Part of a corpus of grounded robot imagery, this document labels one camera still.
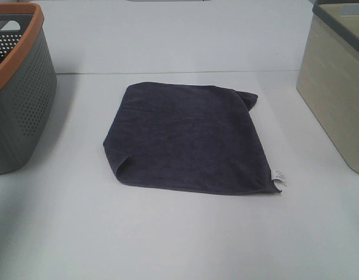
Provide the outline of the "dark grey towel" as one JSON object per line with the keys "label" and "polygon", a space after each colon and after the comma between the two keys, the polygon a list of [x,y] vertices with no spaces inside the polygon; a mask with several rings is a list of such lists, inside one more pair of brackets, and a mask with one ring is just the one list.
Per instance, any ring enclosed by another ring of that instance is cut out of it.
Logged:
{"label": "dark grey towel", "polygon": [[135,187],[279,193],[250,116],[257,99],[213,85],[130,85],[103,142],[113,174]]}

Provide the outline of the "beige basket with grey rim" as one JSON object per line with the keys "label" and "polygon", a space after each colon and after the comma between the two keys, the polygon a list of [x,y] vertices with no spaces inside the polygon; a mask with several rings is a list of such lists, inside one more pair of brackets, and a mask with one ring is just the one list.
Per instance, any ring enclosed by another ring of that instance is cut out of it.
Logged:
{"label": "beige basket with grey rim", "polygon": [[359,173],[359,1],[316,1],[297,90]]}

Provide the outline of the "grey basket with orange rim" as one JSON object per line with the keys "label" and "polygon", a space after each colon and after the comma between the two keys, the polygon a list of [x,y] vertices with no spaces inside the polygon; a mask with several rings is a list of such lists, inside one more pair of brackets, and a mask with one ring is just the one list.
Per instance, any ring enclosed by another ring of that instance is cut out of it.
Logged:
{"label": "grey basket with orange rim", "polygon": [[57,77],[43,30],[44,15],[32,2],[0,3],[0,174],[31,158],[53,106]]}

